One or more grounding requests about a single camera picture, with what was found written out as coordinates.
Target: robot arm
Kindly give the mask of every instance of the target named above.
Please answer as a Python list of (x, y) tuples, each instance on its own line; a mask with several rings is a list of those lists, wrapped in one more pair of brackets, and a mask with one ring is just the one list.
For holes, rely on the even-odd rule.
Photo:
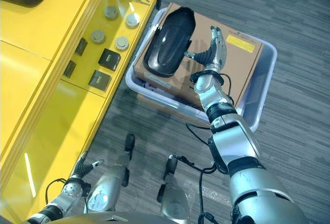
[(211, 36), (208, 51), (185, 55), (205, 66), (191, 80), (211, 124), (208, 143), (214, 163), (230, 177), (233, 223), (309, 223), (277, 177), (260, 163), (253, 132), (222, 91), (226, 46), (220, 28), (211, 27)]
[(44, 224), (53, 220), (66, 217), (72, 207), (78, 204), (80, 197), (86, 197), (91, 185), (83, 181), (83, 177), (96, 166), (103, 164), (103, 160), (92, 164), (84, 164), (87, 152), (84, 152), (77, 161), (69, 179), (61, 191), (61, 194), (54, 198), (43, 208), (42, 211), (32, 215), (23, 224)]

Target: cardboard box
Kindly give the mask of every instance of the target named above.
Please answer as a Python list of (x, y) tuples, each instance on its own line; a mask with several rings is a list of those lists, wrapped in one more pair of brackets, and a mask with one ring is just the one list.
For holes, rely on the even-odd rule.
[[(162, 26), (167, 15), (180, 6), (171, 3), (167, 11), (159, 21), (159, 26)], [(231, 97), (235, 101), (235, 107), (243, 97), (244, 91), (253, 74), (254, 68), (258, 62), (263, 44), (244, 35), (241, 32), (234, 30), (226, 25), (216, 22), (201, 14), (195, 12), (196, 28), (191, 36), (191, 44), (188, 49), (190, 52), (199, 53), (205, 51), (210, 46), (210, 27), (220, 27), (223, 33), (223, 38), (226, 41), (227, 59), (222, 72), (227, 73), (232, 80)], [(193, 84), (190, 82), (190, 75), (202, 71), (204, 66), (198, 64), (192, 59), (184, 57), (179, 68), (172, 77), (159, 77), (149, 72), (143, 65), (144, 55), (150, 45), (152, 36), (147, 42), (140, 57), (135, 62), (134, 71), (138, 78), (143, 79), (152, 85), (161, 88), (175, 96), (178, 96), (193, 106), (202, 109), (198, 94), (193, 90)], [(224, 77), (223, 91), (228, 92), (229, 83)]]

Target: white plastic bin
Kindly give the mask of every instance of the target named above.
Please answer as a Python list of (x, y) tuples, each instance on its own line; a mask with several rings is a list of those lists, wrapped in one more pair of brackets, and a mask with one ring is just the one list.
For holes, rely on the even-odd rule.
[[(133, 64), (142, 53), (148, 38), (151, 36), (152, 29), (157, 26), (158, 21), (165, 11), (166, 8), (161, 9), (156, 14), (151, 27), (138, 49), (135, 59), (126, 73), (126, 84), (133, 91), (142, 94), (145, 98), (158, 105), (173, 109), (178, 114), (192, 118), (200, 123), (208, 124), (208, 118), (203, 111), (189, 106), (186, 101), (180, 100), (164, 90), (151, 86), (148, 82), (137, 78), (134, 73)], [(255, 39), (261, 41), (264, 46), (249, 85), (245, 90), (245, 94), (236, 108), (237, 112), (245, 119), (252, 131), (255, 131), (258, 128), (277, 58), (277, 50), (272, 44), (259, 38)]]

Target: yellow label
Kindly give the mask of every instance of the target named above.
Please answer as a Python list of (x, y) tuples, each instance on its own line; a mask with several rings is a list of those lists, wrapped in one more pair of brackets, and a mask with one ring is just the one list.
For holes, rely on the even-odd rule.
[(237, 37), (234, 37), (232, 35), (228, 35), (226, 41), (228, 43), (232, 44), (232, 45), (235, 45), (235, 46), (238, 46), (239, 48), (242, 48), (243, 50), (247, 50), (249, 53), (252, 53), (254, 48), (255, 48), (255, 45), (250, 44), (250, 43), (248, 43), (244, 40), (241, 40)]

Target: yellow table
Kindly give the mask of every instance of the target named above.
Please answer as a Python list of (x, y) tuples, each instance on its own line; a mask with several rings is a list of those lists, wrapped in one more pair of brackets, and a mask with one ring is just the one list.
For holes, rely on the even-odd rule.
[[(64, 5), (71, 2), (44, 0), (40, 5), (57, 7), (61, 12), (48, 12), (47, 18), (35, 20), (20, 36), (14, 33), (24, 30), (23, 25), (13, 28), (12, 32), (7, 27), (15, 19), (13, 4), (1, 3), (6, 8), (2, 8), (5, 19), (1, 38), (4, 141), (1, 145), (1, 215), (15, 223), (44, 207), (46, 186), (54, 179), (68, 177), (79, 154), (90, 145), (156, 0), (150, 0), (150, 5), (128, 0), (81, 0), (80, 9), (75, 11)], [(119, 11), (114, 21), (104, 16), (108, 5), (116, 6)], [(133, 12), (139, 14), (141, 21), (137, 28), (131, 29), (125, 19)], [(103, 44), (91, 41), (90, 35), (95, 29), (105, 33)], [(126, 51), (115, 48), (118, 36), (128, 38)], [(73, 52), (81, 37), (88, 44), (79, 56)], [(98, 64), (104, 48), (121, 55), (115, 71)], [(75, 70), (70, 78), (62, 76), (59, 80), (69, 60), (76, 63)], [(106, 91), (88, 85), (94, 70), (111, 77)], [(53, 185), (49, 199), (60, 189), (59, 183)]]

